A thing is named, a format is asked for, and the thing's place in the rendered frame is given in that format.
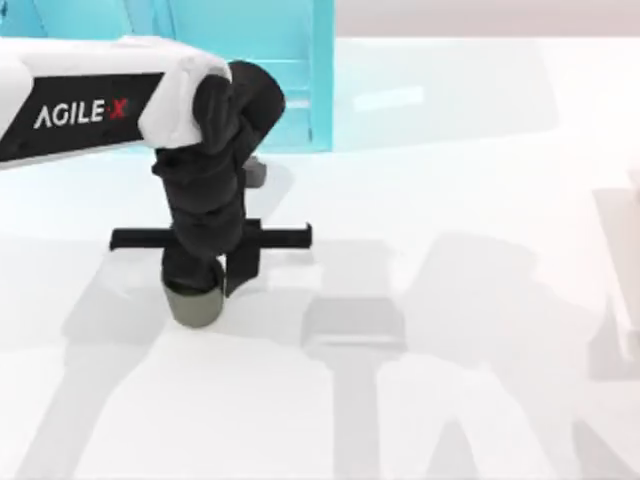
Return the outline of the grey-green cup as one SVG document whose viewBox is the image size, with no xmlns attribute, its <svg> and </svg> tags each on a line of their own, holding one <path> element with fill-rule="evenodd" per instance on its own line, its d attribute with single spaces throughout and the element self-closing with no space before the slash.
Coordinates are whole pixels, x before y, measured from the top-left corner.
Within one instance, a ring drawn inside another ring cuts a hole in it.
<svg viewBox="0 0 640 480">
<path fill-rule="evenodd" d="M 216 285 L 206 291 L 186 287 L 173 280 L 165 270 L 161 273 L 163 291 L 173 319 L 191 329 L 202 329 L 214 324 L 226 303 L 226 275 L 223 266 L 215 262 L 210 268 Z"/>
</svg>

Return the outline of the light blue rack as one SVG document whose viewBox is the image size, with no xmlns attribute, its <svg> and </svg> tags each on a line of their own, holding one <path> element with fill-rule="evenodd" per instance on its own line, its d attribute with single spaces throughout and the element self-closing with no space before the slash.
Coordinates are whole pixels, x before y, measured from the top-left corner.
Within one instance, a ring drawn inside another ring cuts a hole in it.
<svg viewBox="0 0 640 480">
<path fill-rule="evenodd" d="M 171 38 L 259 64 L 287 102 L 262 150 L 332 149 L 335 0 L 0 0 L 0 36 L 127 34 Z"/>
</svg>

